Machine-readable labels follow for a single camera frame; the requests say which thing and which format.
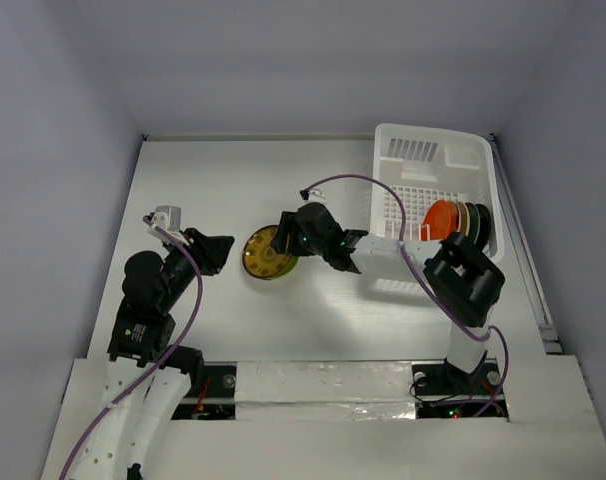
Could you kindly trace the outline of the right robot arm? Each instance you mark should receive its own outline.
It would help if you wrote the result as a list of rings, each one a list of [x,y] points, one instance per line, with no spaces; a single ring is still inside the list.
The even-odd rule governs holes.
[[[271,247],[292,257],[318,256],[333,269],[381,280],[416,281],[452,322],[447,354],[417,382],[425,396],[469,395],[487,358],[489,314],[505,277],[462,233],[439,241],[403,241],[344,229],[325,205],[281,215]]]

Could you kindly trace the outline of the orange plate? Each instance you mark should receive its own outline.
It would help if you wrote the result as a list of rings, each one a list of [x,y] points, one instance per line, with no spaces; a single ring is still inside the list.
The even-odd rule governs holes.
[[[458,206],[451,200],[438,200],[427,211],[421,225],[421,239],[435,241],[446,239],[458,226]]]

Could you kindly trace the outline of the lime green plate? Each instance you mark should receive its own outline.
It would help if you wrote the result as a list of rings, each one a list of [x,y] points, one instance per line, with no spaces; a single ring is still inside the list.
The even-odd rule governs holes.
[[[287,275],[298,263],[298,258],[289,254],[278,254],[271,246],[277,233],[276,225],[267,225],[255,231],[245,243],[242,266],[252,278],[274,280]]]

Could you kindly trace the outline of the black plate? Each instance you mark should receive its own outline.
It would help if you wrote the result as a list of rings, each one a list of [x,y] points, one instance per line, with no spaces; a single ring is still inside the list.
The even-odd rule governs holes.
[[[479,212],[479,233],[476,240],[476,245],[480,249],[484,249],[490,239],[492,228],[492,217],[490,210],[483,204],[476,205]]]

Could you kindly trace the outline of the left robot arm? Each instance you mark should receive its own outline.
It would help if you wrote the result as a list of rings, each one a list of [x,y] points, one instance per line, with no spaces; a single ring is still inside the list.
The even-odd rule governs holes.
[[[208,388],[202,352],[172,336],[171,310],[190,283],[220,273],[234,239],[149,227],[167,254],[141,251],[124,266],[101,405],[72,448],[63,479],[144,478],[179,403]]]

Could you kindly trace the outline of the blue patterned plate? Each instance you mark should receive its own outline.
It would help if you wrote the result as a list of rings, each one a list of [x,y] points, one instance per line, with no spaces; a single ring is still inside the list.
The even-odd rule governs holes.
[[[465,203],[469,214],[469,231],[468,237],[476,242],[480,233],[480,213],[476,204],[471,202]]]

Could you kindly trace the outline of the beige patterned plate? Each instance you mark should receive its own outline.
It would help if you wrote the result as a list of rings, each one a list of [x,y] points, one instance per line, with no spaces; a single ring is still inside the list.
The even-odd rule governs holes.
[[[457,231],[464,235],[468,235],[469,230],[470,230],[469,209],[464,202],[457,201],[456,204],[457,204],[457,208],[458,208],[458,212],[459,212]]]

